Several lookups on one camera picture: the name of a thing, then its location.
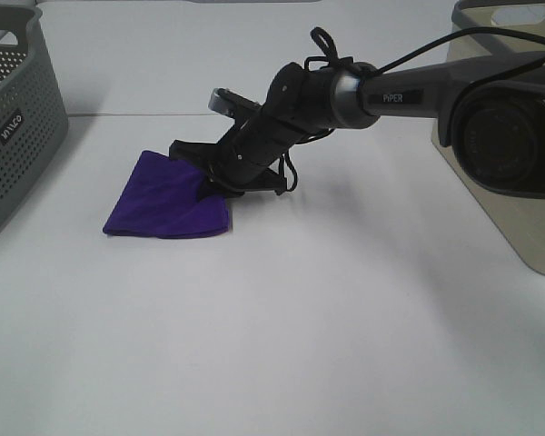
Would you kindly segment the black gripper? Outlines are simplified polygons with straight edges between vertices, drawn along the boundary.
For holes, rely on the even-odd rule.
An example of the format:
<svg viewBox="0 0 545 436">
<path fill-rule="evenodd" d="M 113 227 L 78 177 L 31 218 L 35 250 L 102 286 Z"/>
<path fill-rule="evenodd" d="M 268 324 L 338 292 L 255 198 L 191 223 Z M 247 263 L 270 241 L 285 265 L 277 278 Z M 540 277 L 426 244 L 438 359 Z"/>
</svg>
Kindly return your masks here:
<svg viewBox="0 0 545 436">
<path fill-rule="evenodd" d="M 311 71 L 289 63 L 273 78 L 258 111 L 231 118 L 232 127 L 215 143 L 173 141 L 169 158 L 204 174 L 199 196 L 290 192 L 296 188 L 287 185 L 284 173 L 285 167 L 296 172 L 290 148 L 321 139 L 337 127 L 330 102 L 336 75 L 330 67 Z"/>
</svg>

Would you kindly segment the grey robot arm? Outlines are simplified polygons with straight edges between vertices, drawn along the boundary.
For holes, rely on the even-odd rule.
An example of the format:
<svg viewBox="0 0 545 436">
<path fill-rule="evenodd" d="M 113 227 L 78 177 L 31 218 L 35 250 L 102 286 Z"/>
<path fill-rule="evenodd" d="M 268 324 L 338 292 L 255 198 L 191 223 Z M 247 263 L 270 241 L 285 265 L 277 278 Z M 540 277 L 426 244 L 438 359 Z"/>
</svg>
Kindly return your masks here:
<svg viewBox="0 0 545 436">
<path fill-rule="evenodd" d="M 317 70 L 290 63 L 263 104 L 223 88 L 211 108 L 233 120 L 214 144 L 174 141 L 173 160 L 230 196 L 292 189 L 288 152 L 383 116 L 431 118 L 466 176 L 506 196 L 545 199 L 545 51 L 487 55 L 381 73 L 351 59 Z"/>
</svg>

